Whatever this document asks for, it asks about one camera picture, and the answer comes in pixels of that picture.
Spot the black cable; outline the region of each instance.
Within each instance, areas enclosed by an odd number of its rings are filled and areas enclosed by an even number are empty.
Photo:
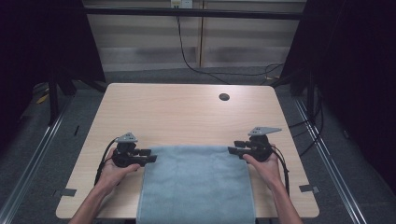
[[[282,152],[280,152],[280,150],[277,147],[274,147],[274,148],[282,155]],[[290,196],[289,170],[288,170],[288,167],[286,166],[285,158],[283,157],[283,155],[279,156],[279,154],[276,152],[276,150],[273,150],[273,152],[276,154],[277,158],[280,160],[280,163],[282,164],[283,174],[285,176],[285,188],[286,188],[286,192]]]
[[[305,68],[297,69],[297,70],[293,71],[291,74],[289,74],[288,76],[282,77],[282,78],[280,78],[279,80],[277,80],[277,81],[271,83],[269,86],[272,87],[272,88],[276,88],[276,87],[278,87],[278,86],[288,84],[288,83],[291,82],[291,79],[292,79],[293,77],[297,77],[297,76],[300,75],[300,73],[303,72],[304,70],[305,70]]]
[[[97,171],[96,171],[95,182],[94,182],[94,184],[93,184],[94,186],[95,186],[96,183],[99,181],[100,175],[102,174],[102,169],[103,169],[103,167],[105,166],[106,161],[112,159],[112,157],[111,157],[111,158],[105,160],[108,150],[110,149],[111,145],[113,145],[113,143],[116,141],[116,139],[117,139],[117,138],[113,139],[113,140],[108,144],[108,146],[107,146],[107,148],[106,148],[106,150],[105,150],[105,153],[103,154],[102,160],[101,160],[101,162],[100,162],[100,164],[99,164],[99,167],[98,167],[98,169],[97,169]]]
[[[308,129],[305,129],[304,131],[302,131],[302,132],[300,132],[300,133],[297,133],[296,135],[293,135],[292,138],[295,138],[295,137],[298,137],[298,136],[300,136],[300,135],[303,135],[303,134],[305,134],[306,132],[308,132]]]
[[[228,75],[228,76],[242,76],[242,77],[257,77],[257,76],[266,75],[266,78],[265,78],[265,80],[264,80],[264,82],[265,82],[266,79],[267,79],[267,77],[268,77],[267,75],[268,75],[269,73],[271,73],[272,71],[276,70],[279,66],[283,65],[283,63],[272,63],[272,64],[268,64],[267,66],[265,66],[264,72],[257,73],[257,74],[241,74],[241,73],[223,73],[223,72],[203,72],[203,71],[199,71],[199,70],[197,70],[197,69],[192,68],[192,67],[189,65],[189,63],[187,62],[187,60],[186,60],[186,56],[185,56],[185,54],[184,54],[184,48],[183,48],[183,41],[182,41],[182,38],[181,38],[180,17],[177,17],[177,29],[178,29],[178,37],[179,37],[179,40],[180,40],[180,48],[181,48],[181,54],[182,54],[182,56],[183,56],[183,61],[184,61],[184,63],[190,68],[190,70],[192,70],[192,71],[194,71],[194,72],[196,72],[196,73],[199,73],[199,74],[204,74],[204,75],[211,76],[211,77],[213,77],[213,78],[215,78],[215,79],[217,79],[217,80],[219,80],[220,82],[223,82],[223,83],[225,83],[225,84],[231,85],[230,83],[228,83],[228,82],[226,82],[226,81],[222,80],[221,78],[216,77],[216,76],[214,76],[214,75]],[[274,65],[276,65],[276,67],[274,67],[273,69],[267,71],[268,67],[274,66]]]
[[[323,127],[324,127],[323,109],[320,109],[320,116],[321,116],[321,121],[320,121],[321,126],[320,126],[320,129],[318,131],[318,134],[315,136],[314,141],[299,155],[300,157],[302,157],[320,138],[320,135],[321,135],[321,133],[323,131]]]
[[[261,146],[263,146],[263,147],[266,147],[265,144],[263,144],[263,143],[261,143],[261,142],[258,142],[258,141],[250,141],[250,142],[251,142],[251,143],[254,143],[254,144],[261,145]],[[288,167],[286,166],[285,157],[283,157],[283,154],[282,154],[282,152],[279,150],[279,148],[274,147],[274,146],[272,146],[272,145],[271,145],[271,147],[273,148],[273,149],[272,149],[272,150],[273,150],[273,153],[276,154],[277,158],[280,160],[280,163],[282,164],[282,167],[283,167],[283,174],[284,174],[284,176],[285,176],[285,188],[286,188],[286,192],[287,192],[288,195],[290,196],[289,170],[288,170]]]
[[[315,111],[315,114],[314,114],[314,118],[318,115],[318,113],[320,112],[320,110],[322,108],[322,97],[321,97],[321,95],[319,95],[318,91],[317,91],[317,93],[318,93],[318,101],[317,101],[317,106],[316,106],[316,111]],[[295,123],[295,124],[291,124],[291,125],[289,125],[289,128],[294,128],[294,127],[300,126],[302,124],[307,123],[308,121],[309,121],[308,119],[305,119],[305,120],[303,120],[301,122],[298,122],[298,123]]]

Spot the forearm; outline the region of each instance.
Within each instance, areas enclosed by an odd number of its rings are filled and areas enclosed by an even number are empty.
[[[93,188],[69,223],[92,223],[105,197],[105,190],[99,187]]]
[[[281,182],[275,183],[271,189],[279,217],[279,223],[303,223],[283,184]]]

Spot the table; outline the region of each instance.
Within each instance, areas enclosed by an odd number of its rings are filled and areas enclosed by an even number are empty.
[[[227,93],[230,99],[220,100],[222,93]],[[66,186],[77,192],[74,197],[62,197],[56,215],[59,218],[74,215],[93,186],[106,146],[115,137],[132,132],[139,140],[138,148],[232,146],[234,140],[248,140],[248,132],[256,126],[283,130],[268,134],[268,138],[286,159],[290,170],[291,200],[301,217],[316,217],[318,205],[313,193],[302,193],[299,189],[299,186],[309,183],[274,89],[263,86],[130,83],[108,86]],[[144,168],[141,168],[127,175],[105,198],[98,217],[135,218],[143,172]],[[250,165],[249,172],[256,216],[277,217],[270,190]]]

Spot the black curtain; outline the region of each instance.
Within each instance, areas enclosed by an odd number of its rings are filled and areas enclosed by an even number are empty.
[[[34,85],[47,82],[50,74],[60,85],[71,79],[106,81],[87,16],[46,9],[51,7],[83,5],[80,0],[7,0],[0,6],[2,145],[17,129]]]
[[[396,193],[396,2],[324,2],[308,0],[305,9],[335,16],[300,22],[282,76],[309,67],[326,104]],[[307,82],[301,73],[291,90]]]

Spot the blue towel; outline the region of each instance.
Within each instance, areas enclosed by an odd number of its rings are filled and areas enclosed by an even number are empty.
[[[138,224],[253,224],[248,166],[218,146],[151,147],[137,210]]]

